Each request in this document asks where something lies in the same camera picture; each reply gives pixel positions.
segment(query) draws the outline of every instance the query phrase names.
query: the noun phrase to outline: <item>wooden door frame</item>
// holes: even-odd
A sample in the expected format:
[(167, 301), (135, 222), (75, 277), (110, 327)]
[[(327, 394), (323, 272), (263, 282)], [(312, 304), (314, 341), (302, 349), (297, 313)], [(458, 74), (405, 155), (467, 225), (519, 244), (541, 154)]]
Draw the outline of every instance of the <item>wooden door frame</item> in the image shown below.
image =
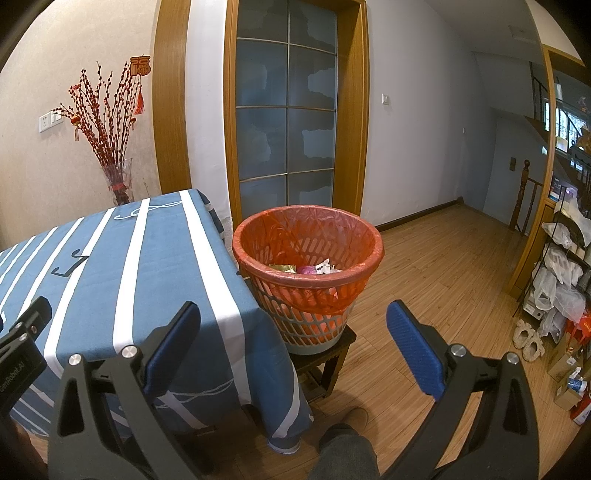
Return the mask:
[(152, 60), (152, 123), (162, 193), (191, 188), (185, 56), (191, 0), (161, 0)]
[[(359, 215), (369, 125), (369, 35), (365, 0), (307, 0), (336, 13), (338, 100), (333, 206)], [(224, 40), (224, 135), (234, 228), (242, 222), (236, 144), (236, 36), (239, 0), (228, 0)]]
[(546, 161), (546, 173), (544, 176), (544, 185), (540, 194), (540, 201), (538, 202), (538, 209), (535, 213), (534, 223), (531, 226), (530, 235), (527, 238), (521, 257), (513, 270), (513, 274), (509, 279), (506, 291), (515, 298), (518, 298), (523, 288), (518, 285), (523, 281), (524, 275), (531, 274), (535, 262), (538, 258), (530, 258), (532, 249), (535, 252), (537, 248), (534, 248), (534, 244), (539, 244), (540, 239), (545, 239), (545, 232), (540, 228), (543, 221), (544, 210), (546, 203), (550, 200), (548, 193), (550, 192), (550, 184), (552, 183), (552, 175), (554, 173), (554, 155), (556, 150), (556, 92), (554, 90), (554, 74), (552, 68), (552, 62), (550, 60), (550, 53), (556, 51), (556, 49), (549, 47), (548, 45), (542, 45), (542, 54), (544, 57), (544, 66), (546, 67), (546, 78), (548, 81), (548, 102), (550, 103), (550, 132), (548, 132), (548, 157)]

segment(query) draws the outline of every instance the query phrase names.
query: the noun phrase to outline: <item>white plastic bag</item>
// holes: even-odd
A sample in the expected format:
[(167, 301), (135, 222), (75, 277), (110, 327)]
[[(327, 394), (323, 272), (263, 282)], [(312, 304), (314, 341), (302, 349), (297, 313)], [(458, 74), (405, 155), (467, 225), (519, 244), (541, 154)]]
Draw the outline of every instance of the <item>white plastic bag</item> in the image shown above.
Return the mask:
[[(562, 202), (557, 202), (556, 206), (557, 209), (560, 208), (559, 205)], [(577, 204), (577, 199), (575, 197), (565, 202), (562, 208), (562, 211), (567, 214), (567, 216), (571, 217), (573, 222), (577, 224), (581, 233), (583, 234), (583, 241), (585, 243), (585, 247), (587, 247), (591, 243), (591, 220), (585, 218), (583, 214), (579, 210), (579, 205)]]
[(572, 286), (575, 286), (577, 283), (579, 283), (579, 279), (583, 276), (583, 269), (580, 267), (579, 264), (575, 263), (575, 262), (571, 262), (569, 260), (569, 266), (570, 266), (570, 284)]
[(543, 337), (550, 334), (555, 343), (558, 343), (565, 323), (566, 317), (555, 307), (552, 307), (540, 319), (540, 327), (537, 330), (538, 335)]
[(563, 285), (576, 285), (583, 275), (583, 269), (575, 262), (571, 262), (566, 257), (566, 253), (556, 245), (546, 245), (544, 265)]
[(534, 277), (535, 307), (540, 310), (550, 310), (554, 306), (556, 297), (556, 277), (539, 262), (531, 275)]
[(552, 240), (565, 248), (570, 248), (573, 241), (570, 239), (569, 229), (566, 228), (562, 223), (542, 223), (542, 228)]
[(571, 285), (570, 265), (566, 254), (556, 245), (547, 244), (544, 249), (544, 265), (562, 284)]
[(554, 306), (562, 315), (575, 323), (581, 321), (585, 311), (585, 297), (570, 285), (556, 285)]

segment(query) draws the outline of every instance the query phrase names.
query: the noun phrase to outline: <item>blue gripper pad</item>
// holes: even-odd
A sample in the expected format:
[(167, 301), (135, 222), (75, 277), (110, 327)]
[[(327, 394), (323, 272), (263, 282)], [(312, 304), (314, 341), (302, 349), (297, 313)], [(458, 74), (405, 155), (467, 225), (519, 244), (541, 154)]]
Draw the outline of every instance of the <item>blue gripper pad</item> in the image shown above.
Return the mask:
[(168, 390), (200, 327), (199, 308), (192, 301), (186, 301), (168, 325), (148, 335), (140, 347), (145, 361), (143, 392), (146, 397), (159, 397)]
[[(386, 324), (390, 335), (392, 335), (406, 363), (413, 372), (418, 386), (421, 387), (423, 393), (432, 395), (435, 401), (439, 401), (445, 390), (444, 373), (446, 366), (442, 364), (442, 362), (445, 362), (445, 350), (441, 351), (443, 345), (447, 349), (445, 340), (439, 336), (433, 327), (419, 323), (402, 300), (393, 301), (388, 305)], [(429, 335), (429, 337), (431, 337), (430, 340), (435, 337), (433, 343), (436, 345), (430, 345), (430, 342), (421, 332), (423, 329), (433, 330), (432, 333), (435, 335)]]

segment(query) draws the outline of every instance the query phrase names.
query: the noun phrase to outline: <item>wall outlet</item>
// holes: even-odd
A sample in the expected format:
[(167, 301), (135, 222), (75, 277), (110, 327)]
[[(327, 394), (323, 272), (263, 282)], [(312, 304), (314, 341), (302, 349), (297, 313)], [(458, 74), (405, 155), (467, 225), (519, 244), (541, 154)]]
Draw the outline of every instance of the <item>wall outlet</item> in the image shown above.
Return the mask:
[(51, 112), (51, 122), (50, 122), (50, 127), (53, 127), (57, 124), (60, 124), (64, 121), (64, 118), (62, 117), (62, 115), (60, 113), (57, 112)]
[(51, 112), (39, 117), (39, 133), (51, 127)]
[(63, 117), (57, 112), (49, 112), (39, 117), (39, 133), (48, 128), (54, 127), (64, 121)]

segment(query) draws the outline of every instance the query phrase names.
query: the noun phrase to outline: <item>table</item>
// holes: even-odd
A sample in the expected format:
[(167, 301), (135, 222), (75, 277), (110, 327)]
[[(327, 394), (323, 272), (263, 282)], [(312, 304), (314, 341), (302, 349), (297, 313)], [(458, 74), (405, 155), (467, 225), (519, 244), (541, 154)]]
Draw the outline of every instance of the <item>table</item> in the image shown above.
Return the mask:
[[(79, 218), (0, 253), (0, 313), (9, 328), (39, 295), (53, 319), (37, 339), (48, 368), (11, 416), (47, 436), (63, 365), (139, 345), (186, 300), (201, 331), (155, 407), (176, 433), (213, 425), (252, 404), (270, 446), (297, 449), (310, 408), (271, 318), (257, 305), (196, 190), (184, 190)], [(107, 402), (130, 434), (116, 398)]]

